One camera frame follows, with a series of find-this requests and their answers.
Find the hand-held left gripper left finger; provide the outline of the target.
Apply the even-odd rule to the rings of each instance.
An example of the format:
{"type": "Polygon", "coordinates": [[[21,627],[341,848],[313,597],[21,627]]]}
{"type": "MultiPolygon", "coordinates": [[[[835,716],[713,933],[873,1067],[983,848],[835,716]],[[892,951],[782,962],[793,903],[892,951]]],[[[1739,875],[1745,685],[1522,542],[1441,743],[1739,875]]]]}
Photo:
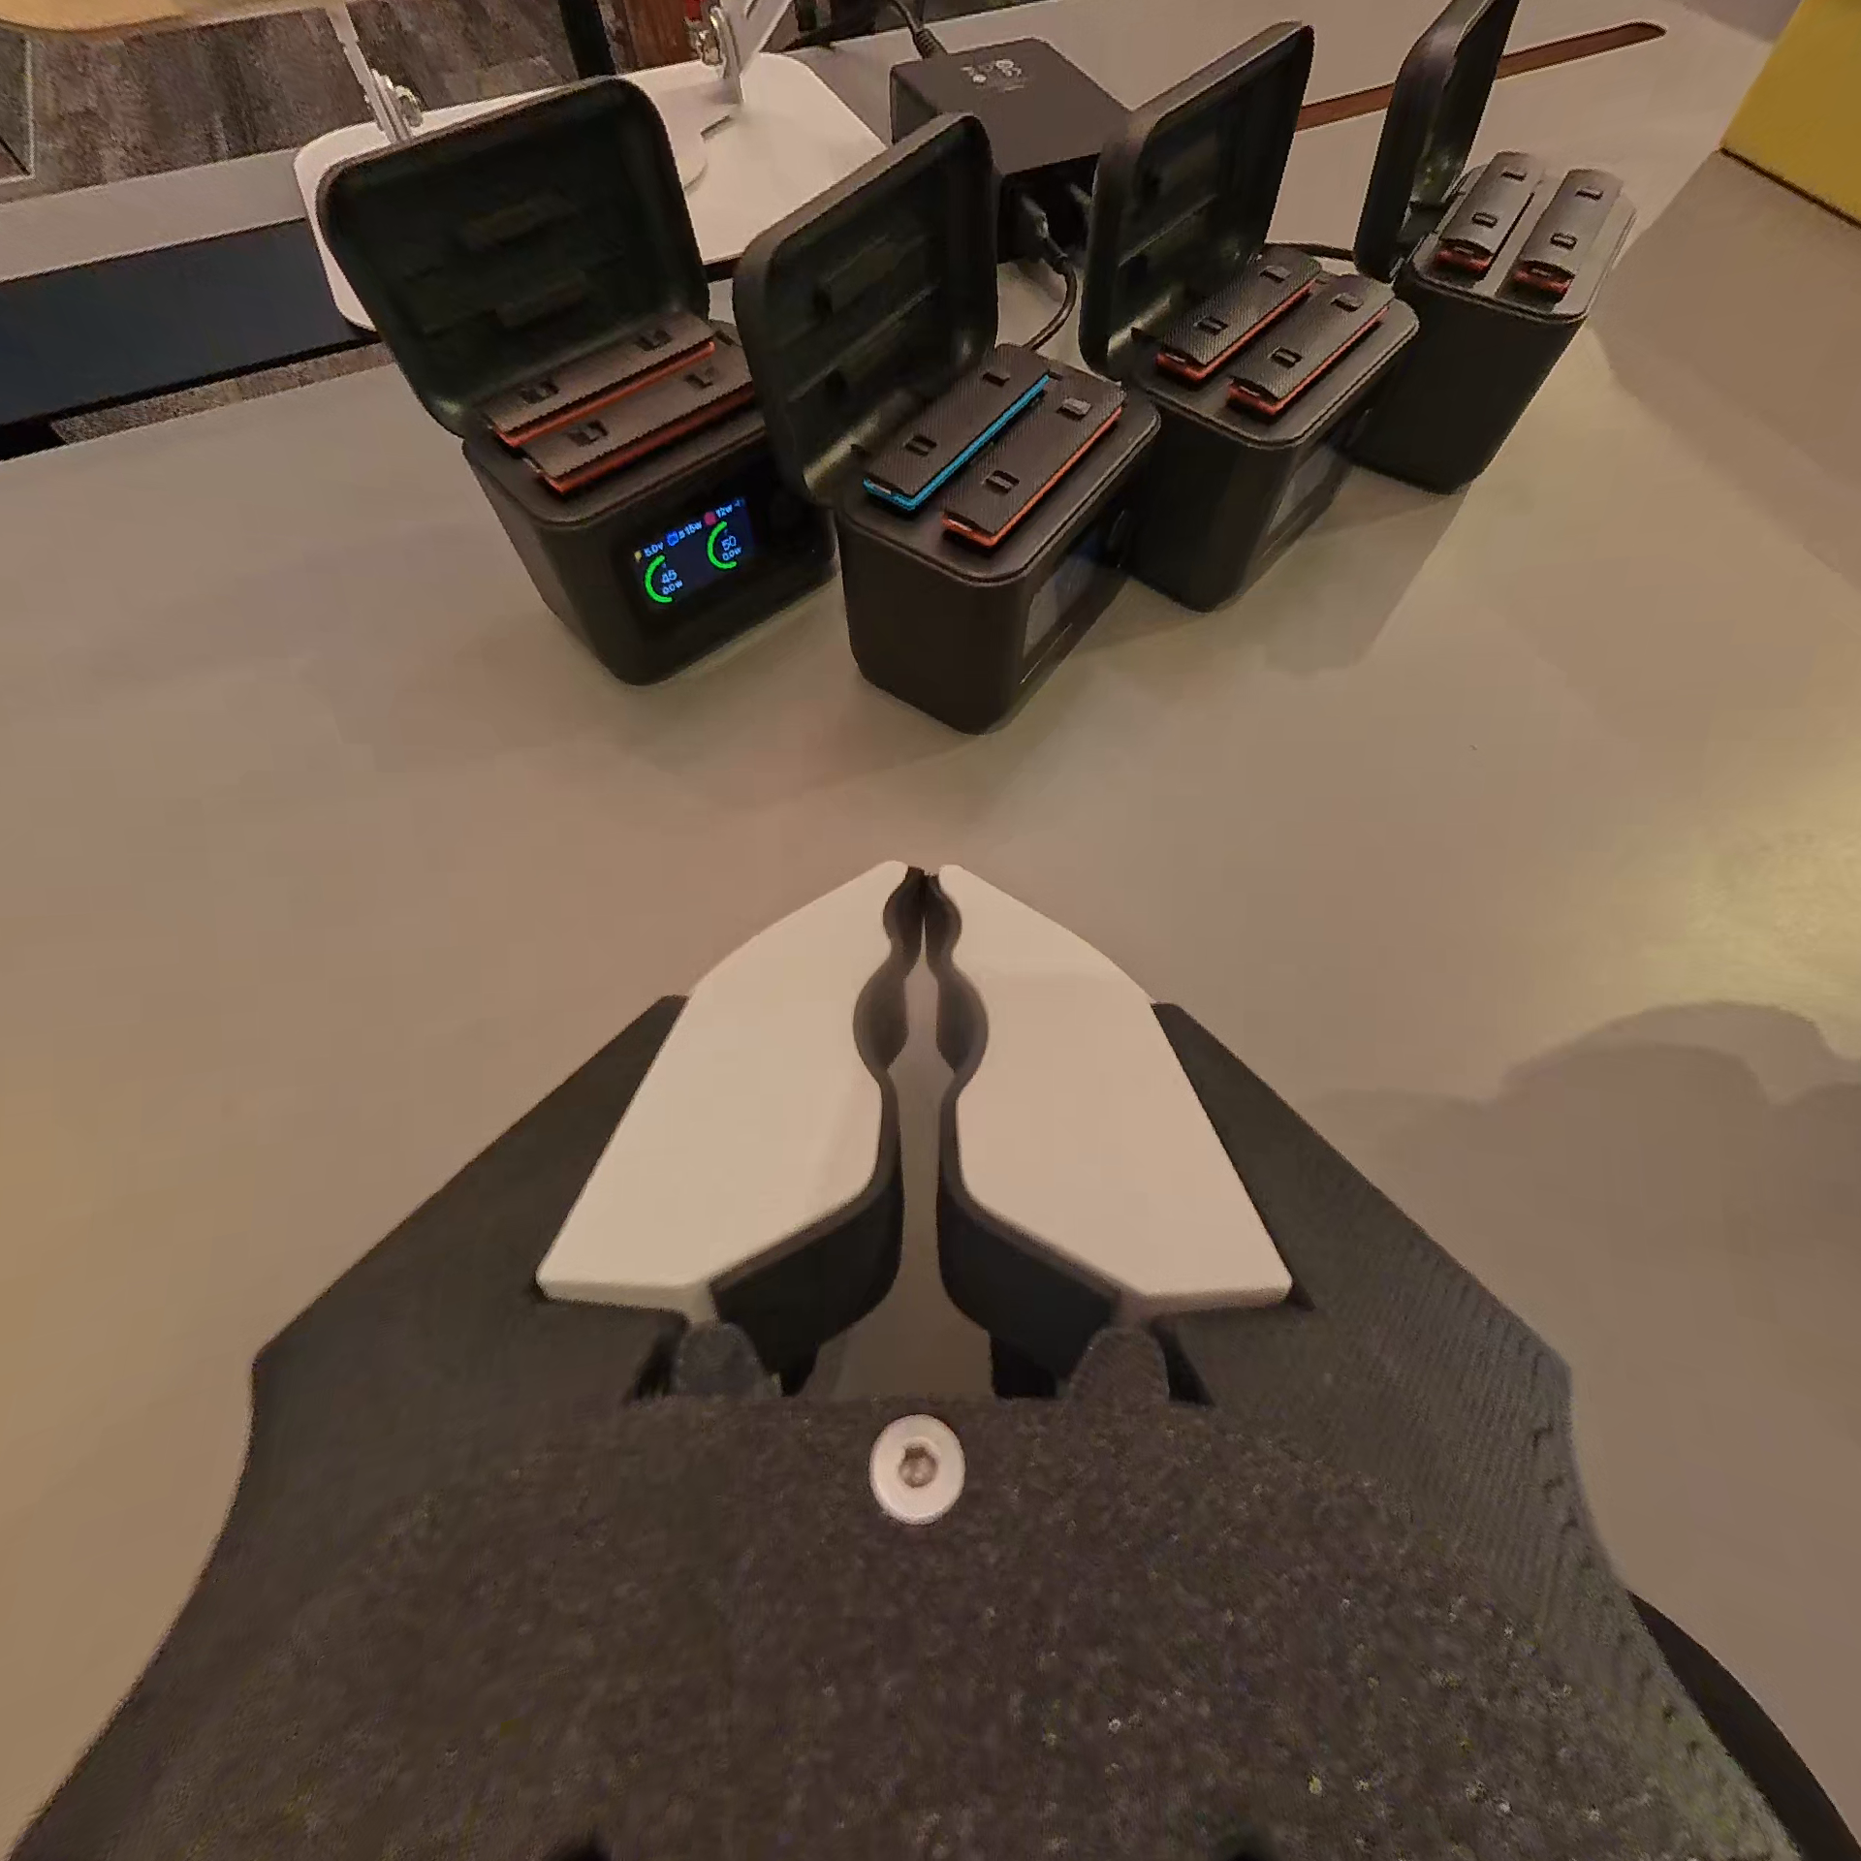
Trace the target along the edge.
{"type": "Polygon", "coordinates": [[[892,1065],[919,869],[883,862],[772,921],[678,1003],[535,1270],[554,1304],[738,1327],[803,1384],[892,1288],[892,1065]]]}

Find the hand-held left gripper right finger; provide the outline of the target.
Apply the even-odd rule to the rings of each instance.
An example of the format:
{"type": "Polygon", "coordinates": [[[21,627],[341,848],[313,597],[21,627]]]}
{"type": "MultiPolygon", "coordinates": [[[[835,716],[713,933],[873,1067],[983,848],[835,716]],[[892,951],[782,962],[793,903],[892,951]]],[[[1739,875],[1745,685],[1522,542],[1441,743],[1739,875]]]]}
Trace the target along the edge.
{"type": "Polygon", "coordinates": [[[959,865],[923,885],[923,957],[948,1070],[937,1260],[996,1355],[1065,1383],[1108,1327],[1288,1302],[1149,990],[959,865]]]}

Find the dark grey battery charging case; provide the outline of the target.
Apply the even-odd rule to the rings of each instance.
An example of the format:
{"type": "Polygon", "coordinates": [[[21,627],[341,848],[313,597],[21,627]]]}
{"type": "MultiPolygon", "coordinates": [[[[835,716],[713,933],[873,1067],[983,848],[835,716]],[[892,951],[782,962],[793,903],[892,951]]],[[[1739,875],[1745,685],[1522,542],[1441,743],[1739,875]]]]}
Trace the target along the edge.
{"type": "Polygon", "coordinates": [[[1304,21],[1252,36],[1130,114],[1091,183],[1079,352],[1158,414],[1124,560],[1135,581],[1199,613],[1240,593],[1329,505],[1354,430],[1418,332],[1395,297],[1378,330],[1276,419],[1226,404],[1230,361],[1199,386],[1156,367],[1160,330],[1252,255],[1304,249],[1268,238],[1268,225],[1310,60],[1304,21]]]}
{"type": "Polygon", "coordinates": [[[1601,253],[1564,298],[1511,289],[1511,263],[1564,177],[1536,156],[1544,180],[1494,265],[1480,278],[1430,267],[1436,228],[1493,156],[1473,164],[1470,150],[1516,10],[1515,1],[1456,1],[1412,42],[1355,228],[1355,265],[1391,285],[1418,332],[1374,394],[1349,455],[1432,494],[1461,489],[1494,459],[1585,324],[1636,217],[1618,185],[1601,253]]]}
{"type": "Polygon", "coordinates": [[[1115,386],[998,340],[995,225],[985,129],[948,112],[762,231],[732,280],[780,472],[831,519],[852,659],[963,733],[1005,720],[1123,584],[1158,432],[1149,399],[1118,383],[1123,419],[995,548],[942,530],[976,455],[909,516],[864,492],[873,454],[998,345],[1036,352],[1061,383],[1115,386]]]}
{"type": "Polygon", "coordinates": [[[734,325],[711,314],[667,129],[633,82],[575,82],[342,160],[313,217],[545,607],[613,678],[659,681],[829,581],[831,525],[783,484],[757,404],[569,495],[480,420],[497,391],[639,318],[690,314],[719,332],[706,361],[667,378],[753,383],[734,325]]]}

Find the black battery blue trim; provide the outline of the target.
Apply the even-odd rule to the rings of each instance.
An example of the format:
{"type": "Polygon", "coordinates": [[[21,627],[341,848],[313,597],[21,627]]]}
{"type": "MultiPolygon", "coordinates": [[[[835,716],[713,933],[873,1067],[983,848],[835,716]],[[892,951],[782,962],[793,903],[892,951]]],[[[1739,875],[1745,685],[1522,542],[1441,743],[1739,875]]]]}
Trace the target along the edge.
{"type": "Polygon", "coordinates": [[[895,434],[864,470],[864,492],[906,516],[1035,404],[1050,378],[1036,352],[998,345],[895,434]]]}

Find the dark blue mat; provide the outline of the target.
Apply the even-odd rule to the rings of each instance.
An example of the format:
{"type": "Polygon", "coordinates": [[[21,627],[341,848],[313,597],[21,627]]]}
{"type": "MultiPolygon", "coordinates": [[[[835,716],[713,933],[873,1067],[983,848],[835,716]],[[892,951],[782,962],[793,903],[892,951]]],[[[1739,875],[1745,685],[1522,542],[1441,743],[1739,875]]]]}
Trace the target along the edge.
{"type": "Polygon", "coordinates": [[[38,272],[1,285],[1,420],[51,420],[366,344],[295,235],[38,272]]]}

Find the white table mat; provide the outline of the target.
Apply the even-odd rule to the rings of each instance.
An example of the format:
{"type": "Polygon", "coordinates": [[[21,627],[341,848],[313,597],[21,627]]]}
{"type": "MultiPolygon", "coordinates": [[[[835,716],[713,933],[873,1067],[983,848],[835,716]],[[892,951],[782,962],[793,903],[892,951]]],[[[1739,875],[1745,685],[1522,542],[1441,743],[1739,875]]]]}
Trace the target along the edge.
{"type": "MultiPolygon", "coordinates": [[[[722,280],[742,249],[780,218],[796,213],[829,185],[852,174],[878,153],[878,137],[815,75],[788,56],[764,52],[742,77],[742,101],[729,110],[695,61],[631,72],[667,124],[689,218],[706,276],[722,280]]],[[[470,124],[515,108],[567,83],[547,83],[496,99],[432,108],[413,137],[470,124]]],[[[317,225],[318,183],[342,160],[388,146],[373,124],[327,131],[295,153],[295,183],[317,245],[332,300],[342,321],[371,337],[373,324],[359,304],[317,225]]]]}

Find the dark grey multiport power adapter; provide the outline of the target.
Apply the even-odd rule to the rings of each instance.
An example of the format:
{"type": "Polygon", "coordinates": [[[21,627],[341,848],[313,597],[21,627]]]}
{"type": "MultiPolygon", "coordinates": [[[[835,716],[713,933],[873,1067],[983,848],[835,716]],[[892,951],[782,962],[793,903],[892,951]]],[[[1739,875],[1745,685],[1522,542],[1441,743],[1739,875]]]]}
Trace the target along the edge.
{"type": "Polygon", "coordinates": [[[891,71],[891,140],[938,114],[970,114],[998,180],[1093,170],[1128,108],[1043,37],[952,52],[919,52],[891,71]]]}

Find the yellow plastic bin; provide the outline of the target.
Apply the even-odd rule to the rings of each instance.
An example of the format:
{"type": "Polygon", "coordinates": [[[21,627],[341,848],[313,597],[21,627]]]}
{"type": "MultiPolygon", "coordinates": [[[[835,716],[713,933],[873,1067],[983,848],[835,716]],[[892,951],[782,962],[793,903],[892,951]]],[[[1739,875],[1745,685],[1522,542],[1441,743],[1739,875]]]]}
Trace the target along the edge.
{"type": "Polygon", "coordinates": [[[1859,5],[1800,1],[1719,150],[1859,223],[1859,5]]]}

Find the wooden display board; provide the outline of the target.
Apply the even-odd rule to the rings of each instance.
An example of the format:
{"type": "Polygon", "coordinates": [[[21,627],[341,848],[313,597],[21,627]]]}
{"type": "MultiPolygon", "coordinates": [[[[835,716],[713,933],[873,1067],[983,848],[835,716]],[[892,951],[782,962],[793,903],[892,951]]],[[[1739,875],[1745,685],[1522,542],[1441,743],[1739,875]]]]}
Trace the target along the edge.
{"type": "Polygon", "coordinates": [[[249,18],[322,10],[330,1],[1,1],[1,26],[29,37],[121,40],[249,18]]]}

